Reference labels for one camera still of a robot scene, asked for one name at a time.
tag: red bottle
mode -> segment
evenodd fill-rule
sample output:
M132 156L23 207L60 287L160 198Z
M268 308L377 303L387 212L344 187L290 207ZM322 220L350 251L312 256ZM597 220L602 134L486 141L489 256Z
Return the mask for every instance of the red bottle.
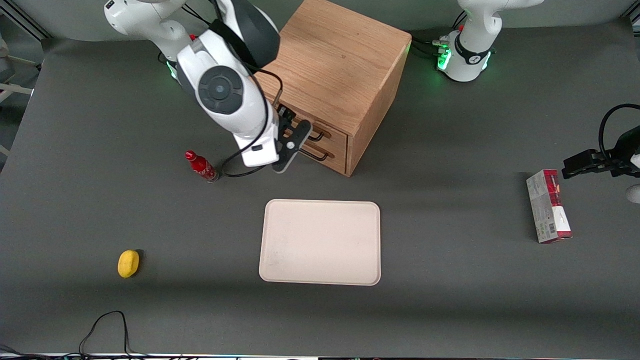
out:
M191 150L185 152L184 157L189 160L193 171L197 172L198 175L202 176L206 181L213 183L215 180L218 180L218 172L211 166L207 159Z

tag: black metal handle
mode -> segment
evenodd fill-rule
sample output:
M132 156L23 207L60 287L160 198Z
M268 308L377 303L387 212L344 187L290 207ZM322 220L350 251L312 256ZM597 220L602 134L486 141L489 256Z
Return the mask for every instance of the black metal handle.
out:
M315 159L316 161L324 161L324 160L326 160L326 159L329 157L329 153L328 153L328 152L326 152L326 153L323 155L323 157L322 157L322 158L321 158L321 157L319 157L319 156L313 155L312 153L310 153L310 152L306 151L305 149L300 149L300 152L302 152L304 155L307 155L308 157L310 157L310 158L312 158L312 159Z
M324 138L324 131L320 131L320 134L318 134L318 136L310 136L307 138L307 140L311 140L313 142L318 142L320 140L322 140L322 138Z

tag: drawer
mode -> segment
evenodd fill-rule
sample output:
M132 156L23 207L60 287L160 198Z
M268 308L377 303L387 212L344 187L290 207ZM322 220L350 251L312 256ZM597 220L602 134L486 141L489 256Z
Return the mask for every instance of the drawer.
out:
M298 125L299 118L293 120L294 125ZM324 166L331 168L341 174L346 171L347 136L321 122L311 124L314 130L309 135L309 139L302 145L302 149L309 152L309 158L316 160Z

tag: red and white box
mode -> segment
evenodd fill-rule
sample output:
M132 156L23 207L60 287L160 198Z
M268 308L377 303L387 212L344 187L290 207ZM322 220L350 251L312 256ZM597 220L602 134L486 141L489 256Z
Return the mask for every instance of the red and white box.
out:
M538 242L549 244L571 238L569 221L560 201L558 171L545 169L538 172L527 179L527 188Z

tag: gray tabletop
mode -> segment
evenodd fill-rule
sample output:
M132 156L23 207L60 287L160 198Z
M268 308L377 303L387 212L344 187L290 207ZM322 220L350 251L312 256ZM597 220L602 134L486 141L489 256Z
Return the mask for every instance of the gray tabletop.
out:
M553 245L535 240L525 187L596 147L609 108L640 101L631 28L505 29L496 47L467 84L411 55L352 178L301 156L283 175L211 185L184 151L220 161L234 141L151 43L53 42L0 176L1 342L73 351L119 309L142 352L637 359L634 180L563 181L575 237ZM606 140L637 116L616 114ZM262 281L274 198L378 203L380 283ZM145 253L129 280L116 273L126 249ZM121 342L107 318L87 351Z

